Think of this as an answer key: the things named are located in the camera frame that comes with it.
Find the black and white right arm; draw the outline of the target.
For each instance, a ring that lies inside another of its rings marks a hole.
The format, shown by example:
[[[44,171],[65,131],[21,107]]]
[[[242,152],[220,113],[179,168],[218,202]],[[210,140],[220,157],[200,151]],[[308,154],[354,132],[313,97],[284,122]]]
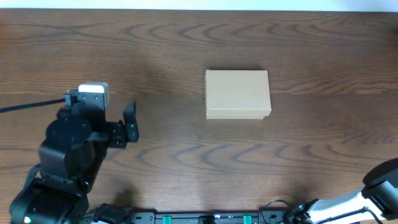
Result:
[[[359,223],[397,219],[397,159],[383,162],[363,178],[357,190],[330,199],[314,199],[285,216],[286,223]]]

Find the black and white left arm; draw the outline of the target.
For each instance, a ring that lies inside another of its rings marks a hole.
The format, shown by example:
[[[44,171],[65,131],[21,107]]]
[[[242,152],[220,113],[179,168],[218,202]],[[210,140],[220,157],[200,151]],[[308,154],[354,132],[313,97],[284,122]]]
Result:
[[[136,102],[123,120],[106,119],[105,93],[68,91],[64,107],[50,123],[23,189],[11,203],[11,223],[81,223],[107,150],[126,148],[139,139]]]

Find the cardboard box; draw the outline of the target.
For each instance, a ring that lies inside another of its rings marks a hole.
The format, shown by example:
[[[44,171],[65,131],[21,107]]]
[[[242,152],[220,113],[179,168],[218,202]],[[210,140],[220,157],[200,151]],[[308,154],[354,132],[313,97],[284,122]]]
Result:
[[[206,119],[264,119],[272,111],[266,70],[207,70]]]

